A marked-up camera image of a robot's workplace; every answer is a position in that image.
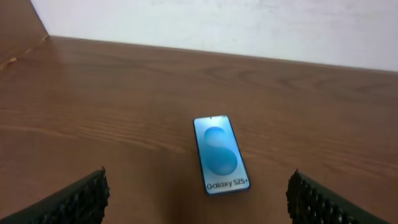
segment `blue phone screen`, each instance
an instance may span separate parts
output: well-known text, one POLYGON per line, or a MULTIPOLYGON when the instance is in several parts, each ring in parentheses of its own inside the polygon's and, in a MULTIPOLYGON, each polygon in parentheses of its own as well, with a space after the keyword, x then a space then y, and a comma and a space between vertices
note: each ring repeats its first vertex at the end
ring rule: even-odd
POLYGON ((250 188, 243 159, 227 116, 193 121, 208 194, 250 188))

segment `wooden table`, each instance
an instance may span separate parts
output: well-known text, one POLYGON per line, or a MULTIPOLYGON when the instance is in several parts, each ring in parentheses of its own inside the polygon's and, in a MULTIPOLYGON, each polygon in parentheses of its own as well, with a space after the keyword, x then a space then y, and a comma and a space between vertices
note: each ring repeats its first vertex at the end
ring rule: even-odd
POLYGON ((103 223, 289 223, 296 168, 398 222, 398 76, 51 37, 0 72, 0 217, 105 166, 103 223), (208 197, 192 119, 227 114, 249 192, 208 197))

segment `wood grain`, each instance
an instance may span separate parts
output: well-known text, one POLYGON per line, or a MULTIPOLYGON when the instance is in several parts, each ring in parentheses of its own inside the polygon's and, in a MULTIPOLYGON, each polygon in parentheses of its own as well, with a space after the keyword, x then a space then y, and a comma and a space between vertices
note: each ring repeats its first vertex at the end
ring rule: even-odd
POLYGON ((47 36, 30 0, 0 1, 0 68, 47 36))
POLYGON ((289 223, 296 168, 397 223, 393 73, 51 37, 0 73, 0 217, 105 166, 104 223, 289 223), (192 119, 227 114, 249 192, 207 197, 192 119))

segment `brown wooden panel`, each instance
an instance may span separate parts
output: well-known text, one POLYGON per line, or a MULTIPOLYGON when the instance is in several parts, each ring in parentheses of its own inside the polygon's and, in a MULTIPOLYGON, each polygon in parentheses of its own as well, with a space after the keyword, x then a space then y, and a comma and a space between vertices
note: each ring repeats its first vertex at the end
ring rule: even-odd
POLYGON ((46 35, 30 0, 0 1, 0 64, 37 46, 46 35))
POLYGON ((52 37, 0 76, 0 217, 105 166, 104 223, 289 223, 296 168, 397 223, 393 73, 52 37), (249 192, 207 197, 192 119, 227 114, 249 192))

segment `smartphone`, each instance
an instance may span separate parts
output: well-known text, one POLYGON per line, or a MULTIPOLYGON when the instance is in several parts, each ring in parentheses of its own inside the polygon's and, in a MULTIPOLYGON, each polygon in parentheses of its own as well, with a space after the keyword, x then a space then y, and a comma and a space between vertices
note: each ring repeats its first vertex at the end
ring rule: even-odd
POLYGON ((208 195, 250 189, 231 122, 225 115, 193 120, 201 173, 208 195))

